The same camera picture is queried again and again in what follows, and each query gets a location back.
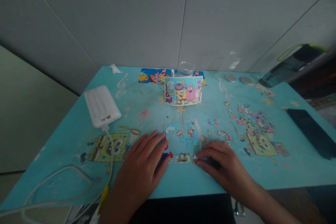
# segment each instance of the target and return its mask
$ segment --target black phone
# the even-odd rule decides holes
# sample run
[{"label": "black phone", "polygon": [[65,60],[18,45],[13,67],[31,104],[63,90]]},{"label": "black phone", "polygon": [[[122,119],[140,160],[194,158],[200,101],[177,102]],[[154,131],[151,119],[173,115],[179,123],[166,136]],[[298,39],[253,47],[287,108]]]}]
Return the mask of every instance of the black phone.
[{"label": "black phone", "polygon": [[322,157],[336,158],[336,143],[306,110],[288,109],[287,113]]}]

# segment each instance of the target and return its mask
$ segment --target person's right hand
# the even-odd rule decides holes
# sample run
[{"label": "person's right hand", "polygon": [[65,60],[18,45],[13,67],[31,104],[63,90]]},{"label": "person's right hand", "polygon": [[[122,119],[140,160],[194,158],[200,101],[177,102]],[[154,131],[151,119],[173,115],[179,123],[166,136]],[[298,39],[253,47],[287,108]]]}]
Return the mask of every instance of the person's right hand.
[{"label": "person's right hand", "polygon": [[237,154],[226,142],[212,141],[196,155],[199,159],[213,158],[222,167],[214,168],[207,162],[196,160],[195,164],[212,176],[227,193],[246,207],[253,209],[265,190],[246,172]]}]

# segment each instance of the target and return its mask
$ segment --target green strap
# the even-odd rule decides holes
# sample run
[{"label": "green strap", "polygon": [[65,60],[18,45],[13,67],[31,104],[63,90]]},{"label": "green strap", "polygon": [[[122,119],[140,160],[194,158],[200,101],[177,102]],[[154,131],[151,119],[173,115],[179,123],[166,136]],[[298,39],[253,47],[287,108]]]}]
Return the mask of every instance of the green strap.
[{"label": "green strap", "polygon": [[[288,54],[290,54],[295,48],[297,48],[297,47],[300,47],[300,46],[303,46],[303,45],[306,45],[307,43],[301,43],[301,44],[297,44],[297,45],[295,45],[295,46],[293,46],[293,47],[291,47],[291,48],[289,48],[288,50],[286,50],[284,53],[282,53],[278,58],[277,58],[277,61],[283,61],[283,60],[285,60],[286,58],[287,58],[287,56],[288,56]],[[326,48],[324,48],[324,47],[322,47],[322,46],[320,46],[320,45],[317,45],[317,44],[309,44],[309,46],[310,47],[313,47],[313,48],[316,48],[316,49],[318,49],[318,50],[321,50],[321,51],[323,51],[323,52],[328,52],[328,49],[326,49]]]},{"label": "green strap", "polygon": [[305,45],[305,44],[306,44],[306,43],[301,43],[301,44],[297,44],[297,45],[295,45],[295,46],[289,48],[288,50],[286,50],[285,52],[283,52],[283,53],[282,53],[276,60],[277,60],[277,61],[283,61],[283,60],[285,60],[285,59],[287,58],[288,54],[291,53],[291,51],[293,51],[295,48],[300,47],[300,46],[303,46],[303,45]]}]

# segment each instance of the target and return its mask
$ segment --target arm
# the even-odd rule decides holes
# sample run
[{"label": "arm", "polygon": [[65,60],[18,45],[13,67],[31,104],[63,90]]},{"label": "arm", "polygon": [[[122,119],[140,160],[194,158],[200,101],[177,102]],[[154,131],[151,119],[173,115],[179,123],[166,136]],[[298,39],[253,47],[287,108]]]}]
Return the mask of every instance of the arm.
[{"label": "arm", "polygon": [[158,186],[167,170],[170,158],[166,157],[161,166],[155,170],[169,142],[165,140],[157,146],[165,133],[157,134],[158,131],[149,136],[145,134],[132,146],[114,181],[100,215],[99,224],[128,223],[136,210]]},{"label": "arm", "polygon": [[198,160],[206,173],[212,176],[233,198],[258,214],[268,224],[300,223],[246,172],[237,154],[226,142],[212,141],[196,155],[199,159],[213,158],[221,165],[216,169]]}]

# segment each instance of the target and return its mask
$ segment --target table surface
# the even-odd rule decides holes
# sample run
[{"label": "table surface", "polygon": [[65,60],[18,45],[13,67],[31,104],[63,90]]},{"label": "table surface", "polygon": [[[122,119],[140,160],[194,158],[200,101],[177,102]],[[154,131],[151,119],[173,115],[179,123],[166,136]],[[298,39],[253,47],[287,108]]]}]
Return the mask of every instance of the table surface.
[{"label": "table surface", "polygon": [[[202,144],[214,139],[229,142],[248,173],[265,189],[336,184],[336,161],[324,159],[317,153],[285,108],[307,110],[334,141],[336,132],[287,83],[266,89],[258,84],[262,74],[232,73],[237,80],[230,83],[219,77],[225,76],[223,72],[205,71],[207,86],[203,87],[201,104],[181,108],[164,103],[163,85],[138,83],[141,68],[119,67],[119,70],[123,73],[112,74],[111,68],[103,66],[86,89],[107,86],[122,114],[110,125],[110,133],[119,141],[119,149],[114,150],[113,179],[125,153],[139,138],[139,132],[163,131],[172,126],[167,131],[170,140],[167,152],[174,155],[172,163],[151,198],[224,192],[192,163],[190,157],[199,151],[200,136]],[[253,83],[242,84],[241,76],[251,78]],[[91,203],[108,180],[111,156],[104,152],[105,145],[99,147],[104,137],[100,129],[92,126],[81,96],[0,209],[21,207],[39,183],[72,164],[94,181],[92,189],[72,204]],[[175,163],[181,158],[186,162]],[[86,188],[88,184],[84,179],[73,170],[65,170],[47,181],[30,204],[69,199]]]}]

